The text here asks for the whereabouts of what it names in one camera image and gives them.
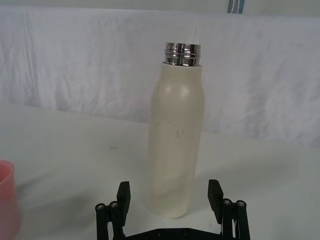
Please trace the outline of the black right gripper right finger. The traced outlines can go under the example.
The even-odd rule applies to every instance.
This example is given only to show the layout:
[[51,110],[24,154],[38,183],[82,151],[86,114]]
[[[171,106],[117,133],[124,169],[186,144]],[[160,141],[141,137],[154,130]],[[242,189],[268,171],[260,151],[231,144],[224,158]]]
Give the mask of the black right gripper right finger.
[[207,197],[220,225],[220,235],[224,240],[249,240],[250,229],[247,215],[247,204],[243,200],[235,202],[224,198],[218,180],[208,181]]

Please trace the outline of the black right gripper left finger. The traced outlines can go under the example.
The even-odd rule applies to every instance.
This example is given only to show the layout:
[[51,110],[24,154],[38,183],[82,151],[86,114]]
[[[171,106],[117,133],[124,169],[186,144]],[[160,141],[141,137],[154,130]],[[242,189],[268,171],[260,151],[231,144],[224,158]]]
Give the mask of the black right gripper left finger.
[[98,240],[108,240],[108,223],[112,223],[113,240],[124,240],[126,238],[123,227],[131,201],[130,182],[120,183],[116,200],[109,205],[99,203],[95,206],[96,214],[96,238]]

